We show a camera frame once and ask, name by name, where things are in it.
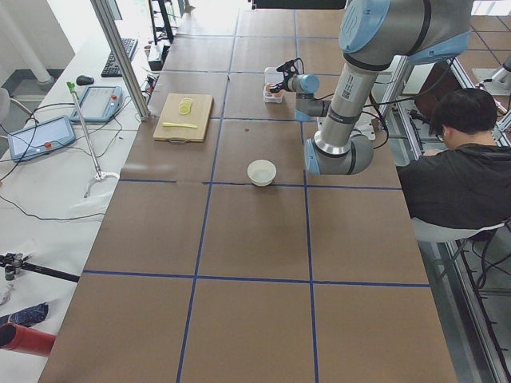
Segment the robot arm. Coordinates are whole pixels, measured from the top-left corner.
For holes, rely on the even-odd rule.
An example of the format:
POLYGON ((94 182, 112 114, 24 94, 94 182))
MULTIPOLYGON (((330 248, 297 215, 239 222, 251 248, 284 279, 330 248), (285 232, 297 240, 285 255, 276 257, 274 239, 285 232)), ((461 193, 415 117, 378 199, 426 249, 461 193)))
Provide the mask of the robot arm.
POLYGON ((381 104, 400 100, 404 82, 416 65, 447 61, 469 44, 471 1, 296 1, 304 10, 344 10, 339 47, 345 61, 333 97, 315 98, 319 79, 295 67, 293 60, 277 67, 279 81, 267 91, 295 94, 295 119, 322 118, 304 144, 306 169, 316 175, 348 175, 365 170, 373 159, 370 139, 356 132, 365 107, 378 109, 374 85, 395 57, 394 71, 381 104))

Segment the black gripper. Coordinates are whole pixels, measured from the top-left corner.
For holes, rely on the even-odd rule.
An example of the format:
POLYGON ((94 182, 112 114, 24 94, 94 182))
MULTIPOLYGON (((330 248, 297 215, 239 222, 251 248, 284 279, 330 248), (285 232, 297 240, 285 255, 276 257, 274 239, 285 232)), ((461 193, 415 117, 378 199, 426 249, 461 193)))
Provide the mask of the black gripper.
POLYGON ((290 93, 297 93, 298 86, 295 85, 295 82, 299 79, 299 73, 297 72, 284 72, 283 73, 283 81, 280 81, 275 84, 271 84, 271 90, 269 93, 277 93, 282 91, 287 91, 290 93))

